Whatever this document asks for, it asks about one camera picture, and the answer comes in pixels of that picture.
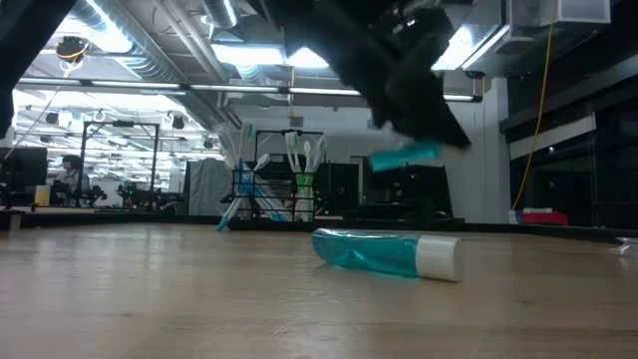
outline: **computer monitor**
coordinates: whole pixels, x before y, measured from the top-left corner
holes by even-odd
[[[47,182],[47,149],[16,148],[6,160],[11,149],[0,148],[0,183],[10,185],[12,191],[28,191]]]

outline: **white tube cap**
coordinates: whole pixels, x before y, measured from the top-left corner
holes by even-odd
[[[460,238],[422,235],[417,244],[417,271],[425,278],[459,282],[463,279]]]

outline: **wall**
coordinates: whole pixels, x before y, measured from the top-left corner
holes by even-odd
[[[507,117],[505,80],[494,80],[483,104],[452,103],[450,107],[473,142],[470,150],[445,155],[441,160],[423,161],[424,166],[445,166],[456,217],[467,222],[507,223],[509,210],[509,156],[498,122]],[[289,109],[236,109],[243,120],[258,129],[289,128]],[[365,157],[372,151],[395,149],[403,139],[368,129],[370,112],[365,109],[299,108],[295,114],[305,118],[304,131],[326,131],[327,159],[350,164],[353,157]],[[235,134],[235,145],[238,146]],[[259,154],[285,154],[283,137],[273,135],[259,148]],[[244,144],[245,159],[254,158],[254,142]]]
[[[445,166],[456,217],[470,223],[507,223],[509,154],[498,122],[507,118],[506,81],[496,79],[482,104],[451,104],[473,145],[423,165]]]

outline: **table surface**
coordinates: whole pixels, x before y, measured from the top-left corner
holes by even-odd
[[[638,358],[638,257],[459,236],[466,277],[447,283],[332,268],[307,233],[0,234],[0,357]]]

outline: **person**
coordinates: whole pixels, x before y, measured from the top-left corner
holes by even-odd
[[[78,177],[80,175],[80,166],[82,160],[78,156],[68,155],[62,158],[62,166],[64,171],[56,176],[55,180],[60,181],[62,184],[67,184],[71,190],[71,193],[78,189]],[[91,180],[87,174],[82,174],[82,191],[91,189]],[[65,205],[75,205],[75,202],[71,202],[71,198],[65,195]]]

